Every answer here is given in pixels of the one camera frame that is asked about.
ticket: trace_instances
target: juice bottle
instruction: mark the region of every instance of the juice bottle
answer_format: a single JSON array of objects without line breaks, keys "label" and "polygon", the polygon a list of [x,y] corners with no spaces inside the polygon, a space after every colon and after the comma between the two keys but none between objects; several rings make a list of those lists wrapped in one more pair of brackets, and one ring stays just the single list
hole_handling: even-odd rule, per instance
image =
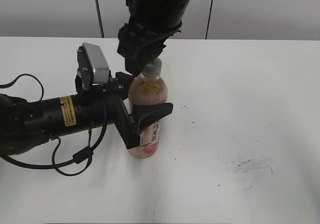
[{"label": "juice bottle", "polygon": [[[156,105],[167,101],[168,89],[160,77],[162,62],[159,58],[148,63],[142,73],[134,79],[129,88],[130,107]],[[161,120],[148,127],[141,135],[140,146],[129,152],[137,158],[146,158],[155,153],[159,143]]]}]

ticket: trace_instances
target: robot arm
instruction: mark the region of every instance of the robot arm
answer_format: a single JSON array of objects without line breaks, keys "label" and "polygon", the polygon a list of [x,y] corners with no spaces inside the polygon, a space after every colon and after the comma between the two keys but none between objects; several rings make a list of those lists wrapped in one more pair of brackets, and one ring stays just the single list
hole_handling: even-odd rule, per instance
[{"label": "robot arm", "polygon": [[126,0],[130,19],[118,34],[117,52],[125,59],[125,69],[137,76],[157,58],[167,38],[179,31],[190,0]]}]

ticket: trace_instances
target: bottle label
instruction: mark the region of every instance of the bottle label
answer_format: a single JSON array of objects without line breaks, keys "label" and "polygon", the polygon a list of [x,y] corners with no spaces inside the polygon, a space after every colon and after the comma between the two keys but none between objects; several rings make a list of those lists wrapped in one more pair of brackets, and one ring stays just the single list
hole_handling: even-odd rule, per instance
[{"label": "bottle label", "polygon": [[141,135],[140,146],[156,144],[159,140],[161,120],[149,126]]}]

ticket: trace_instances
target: white table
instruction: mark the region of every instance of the white table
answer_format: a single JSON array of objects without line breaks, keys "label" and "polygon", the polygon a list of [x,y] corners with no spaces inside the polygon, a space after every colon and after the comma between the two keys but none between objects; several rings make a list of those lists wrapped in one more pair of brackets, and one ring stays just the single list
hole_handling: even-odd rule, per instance
[{"label": "white table", "polygon": [[[74,94],[82,42],[100,45],[113,73],[124,70],[116,39],[0,38],[0,83],[32,73],[46,99]],[[320,223],[320,42],[167,45],[162,75],[175,108],[156,154],[134,159],[109,126],[77,177],[1,160],[0,223]],[[2,93],[35,101],[40,88],[23,78]],[[87,135],[64,137],[58,161]],[[55,145],[15,158],[50,164]]]}]

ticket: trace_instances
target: wire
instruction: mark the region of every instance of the wire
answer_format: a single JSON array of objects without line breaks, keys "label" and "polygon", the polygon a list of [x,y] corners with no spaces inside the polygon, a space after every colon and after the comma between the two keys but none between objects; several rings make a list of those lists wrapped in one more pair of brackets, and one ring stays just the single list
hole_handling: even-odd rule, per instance
[{"label": "wire", "polygon": [[44,89],[44,86],[42,85],[42,83],[40,82],[40,80],[34,76],[34,75],[31,75],[31,74],[21,74],[19,76],[17,76],[14,80],[12,80],[10,83],[8,84],[5,84],[5,85],[0,85],[0,89],[6,89],[6,88],[9,88],[11,87],[12,85],[14,85],[18,79],[20,79],[22,76],[29,76],[31,78],[34,78],[41,86],[41,97],[39,99],[39,101],[41,101],[44,97],[44,94],[45,94],[45,89]]},{"label": "wire", "polygon": [[205,35],[205,39],[208,38],[208,31],[209,31],[209,27],[210,27],[210,20],[211,20],[211,13],[212,13],[212,6],[213,6],[214,0],[211,0],[211,4],[210,4],[210,12],[209,12],[209,18],[208,18],[208,23],[206,25],[206,35]]},{"label": "wire", "polygon": [[99,21],[99,28],[100,28],[100,34],[101,34],[101,38],[104,38],[104,27],[102,25],[102,20],[101,20],[101,13],[100,13],[100,7],[99,7],[99,1],[98,0],[94,0],[95,1],[95,7],[96,7],[96,14],[98,16],[98,21]]},{"label": "wire", "polygon": [[62,170],[59,169],[59,167],[57,167],[57,164],[56,164],[56,153],[57,153],[57,150],[59,149],[60,145],[61,145],[61,139],[59,137],[57,137],[56,139],[58,140],[58,145],[56,145],[53,153],[52,153],[52,156],[51,156],[51,161],[52,161],[52,165],[54,167],[54,169],[61,175],[64,175],[64,176],[76,176],[76,175],[80,175],[81,173],[83,173],[85,170],[87,170],[87,168],[91,165],[92,163],[92,155],[93,155],[93,152],[91,150],[91,147],[90,147],[90,142],[91,142],[91,136],[92,136],[92,127],[90,126],[89,128],[89,139],[88,139],[88,160],[87,160],[87,164],[85,165],[84,169],[82,169],[81,171],[77,172],[77,173],[73,173],[73,174],[69,174],[69,173],[66,173]]},{"label": "wire", "polygon": [[[33,169],[33,170],[50,170],[50,169],[54,169],[54,167],[52,165],[33,165],[33,164],[27,164],[27,163],[23,163],[23,162],[20,162],[18,160],[15,160],[13,158],[11,158],[10,156],[0,152],[0,157],[13,164],[13,165],[16,165],[18,167],[22,167],[22,168],[26,168],[26,169]],[[66,161],[66,162],[63,162],[63,163],[59,163],[59,164],[56,164],[56,166],[58,167],[65,167],[67,165],[71,165],[72,163],[74,163],[74,160],[69,160],[69,161]]]}]

